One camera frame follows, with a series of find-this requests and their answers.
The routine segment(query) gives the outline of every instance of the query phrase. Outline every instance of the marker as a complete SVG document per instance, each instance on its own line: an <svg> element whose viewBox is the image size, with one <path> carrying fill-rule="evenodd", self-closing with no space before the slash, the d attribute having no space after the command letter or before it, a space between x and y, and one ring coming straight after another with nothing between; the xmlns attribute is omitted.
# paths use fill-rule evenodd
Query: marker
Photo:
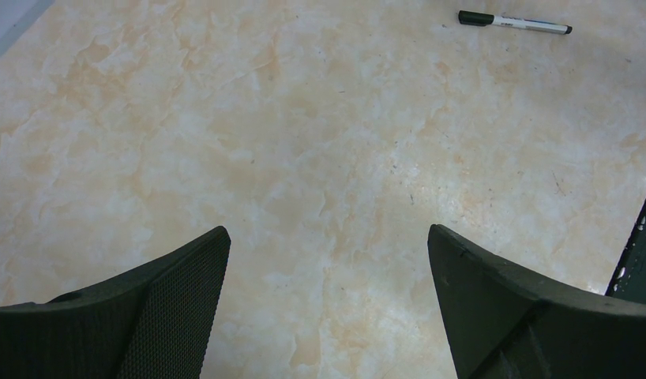
<svg viewBox="0 0 646 379"><path fill-rule="evenodd" d="M524 20L522 18L514 17L494 16L492 14L468 12L467 10L461 10L458 12L458 21L463 25L499 25L555 34L569 34L572 32L572 27L568 25L553 24L545 21Z"/></svg>

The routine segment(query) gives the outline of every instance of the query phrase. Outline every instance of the beige marbled surface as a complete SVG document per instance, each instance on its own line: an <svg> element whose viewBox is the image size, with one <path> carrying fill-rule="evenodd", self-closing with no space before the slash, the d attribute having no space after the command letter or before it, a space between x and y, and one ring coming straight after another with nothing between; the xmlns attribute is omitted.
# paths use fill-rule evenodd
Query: beige marbled surface
<svg viewBox="0 0 646 379"><path fill-rule="evenodd" d="M432 223L603 291L646 193L646 0L485 3L57 0L0 58L0 305L223 224L202 377L451 378Z"/></svg>

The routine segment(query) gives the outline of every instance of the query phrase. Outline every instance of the black marker cap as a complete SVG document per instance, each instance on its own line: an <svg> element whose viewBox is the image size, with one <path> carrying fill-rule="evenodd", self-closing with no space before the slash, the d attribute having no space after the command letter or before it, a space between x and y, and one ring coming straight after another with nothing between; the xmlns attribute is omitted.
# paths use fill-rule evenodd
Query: black marker cap
<svg viewBox="0 0 646 379"><path fill-rule="evenodd" d="M486 26L493 24L495 16L492 14L468 12L461 10L458 12L458 21L463 25Z"/></svg>

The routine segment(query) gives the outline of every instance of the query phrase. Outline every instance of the pen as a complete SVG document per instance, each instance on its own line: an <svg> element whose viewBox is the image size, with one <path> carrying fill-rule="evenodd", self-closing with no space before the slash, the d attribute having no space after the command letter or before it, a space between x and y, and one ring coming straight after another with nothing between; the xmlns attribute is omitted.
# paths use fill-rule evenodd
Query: pen
<svg viewBox="0 0 646 379"><path fill-rule="evenodd" d="M463 25L486 26L500 25L510 28L536 30L538 32L547 32L555 34L569 34L572 27L568 25L553 24L551 22L524 20L522 18L495 16L492 14L468 12L461 10L458 12L458 21Z"/></svg>

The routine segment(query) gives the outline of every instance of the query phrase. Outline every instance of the whiteboard marker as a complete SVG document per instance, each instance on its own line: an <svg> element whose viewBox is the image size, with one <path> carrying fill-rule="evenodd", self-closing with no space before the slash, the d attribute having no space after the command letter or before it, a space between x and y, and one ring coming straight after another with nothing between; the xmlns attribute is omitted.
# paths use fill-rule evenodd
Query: whiteboard marker
<svg viewBox="0 0 646 379"><path fill-rule="evenodd" d="M555 34L569 34L572 32L572 27L568 25L553 24L545 21L524 20L522 18L514 17L494 16L492 14L468 12L467 10L461 10L458 12L458 21L463 25L499 25Z"/></svg>

